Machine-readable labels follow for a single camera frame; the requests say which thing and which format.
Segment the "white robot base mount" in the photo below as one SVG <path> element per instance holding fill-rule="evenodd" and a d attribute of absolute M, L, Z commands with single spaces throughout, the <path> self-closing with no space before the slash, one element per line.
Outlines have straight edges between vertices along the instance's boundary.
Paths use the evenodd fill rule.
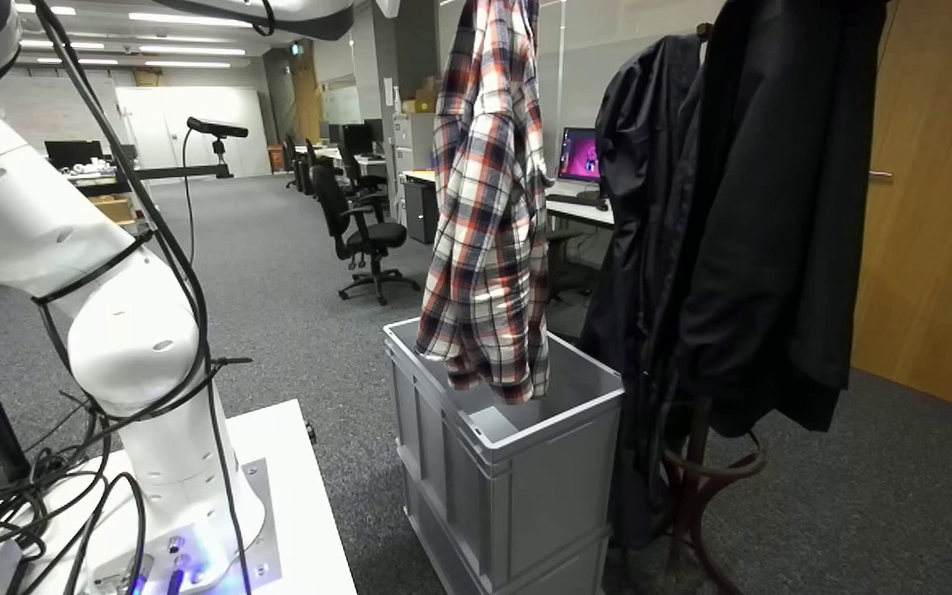
<path fill-rule="evenodd" d="M 131 509 L 109 517 L 113 539 L 88 546 L 77 595 L 258 595 L 284 577 L 277 552 L 277 524 L 271 509 L 266 464 L 246 464 L 248 493 L 265 504 L 260 524 L 248 533 L 246 561 L 239 561 L 235 534 L 214 546 L 206 524 L 151 539 L 143 565 L 131 565 L 135 524 Z"/>

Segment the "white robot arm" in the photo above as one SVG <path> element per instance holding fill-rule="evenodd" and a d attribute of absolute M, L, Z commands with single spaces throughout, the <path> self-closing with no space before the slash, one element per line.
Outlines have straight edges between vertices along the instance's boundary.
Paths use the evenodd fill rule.
<path fill-rule="evenodd" d="M 16 55 L 0 0 L 0 77 Z M 226 435 L 208 301 L 179 238 L 119 227 L 0 119 L 0 285 L 65 325 L 64 360 L 122 438 L 149 533 L 186 542 L 203 573 L 239 561 L 265 504 Z"/>

